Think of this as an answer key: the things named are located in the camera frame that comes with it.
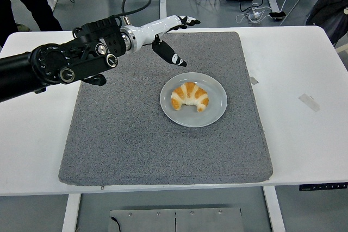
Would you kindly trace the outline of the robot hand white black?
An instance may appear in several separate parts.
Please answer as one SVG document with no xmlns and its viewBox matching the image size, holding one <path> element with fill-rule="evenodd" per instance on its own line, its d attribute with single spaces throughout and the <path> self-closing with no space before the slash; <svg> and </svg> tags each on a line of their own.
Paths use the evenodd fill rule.
<svg viewBox="0 0 348 232">
<path fill-rule="evenodd" d="M 124 26 L 121 29 L 126 43 L 126 53 L 135 53 L 145 45 L 151 45 L 153 51 L 169 64 L 186 67 L 187 63 L 160 38 L 172 31 L 186 29 L 188 26 L 200 24 L 200 21 L 190 16 L 172 15 L 159 19 L 141 27 Z"/>
</svg>

